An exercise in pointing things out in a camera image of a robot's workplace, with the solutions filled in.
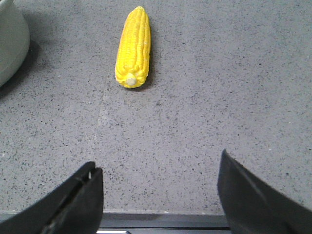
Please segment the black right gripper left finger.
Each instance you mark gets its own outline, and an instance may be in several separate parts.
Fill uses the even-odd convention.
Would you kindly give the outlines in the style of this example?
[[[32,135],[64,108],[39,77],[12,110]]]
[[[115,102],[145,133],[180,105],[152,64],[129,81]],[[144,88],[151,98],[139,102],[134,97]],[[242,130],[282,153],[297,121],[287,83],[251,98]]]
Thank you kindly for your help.
[[[95,234],[103,213],[103,174],[87,162],[46,197],[0,224],[2,234]]]

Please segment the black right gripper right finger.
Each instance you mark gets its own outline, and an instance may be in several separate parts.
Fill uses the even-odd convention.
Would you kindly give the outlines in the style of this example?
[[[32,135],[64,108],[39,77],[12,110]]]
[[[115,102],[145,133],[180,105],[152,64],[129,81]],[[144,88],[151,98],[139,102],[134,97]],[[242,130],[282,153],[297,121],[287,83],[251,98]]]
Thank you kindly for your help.
[[[312,212],[222,151],[217,190],[233,234],[310,234]]]

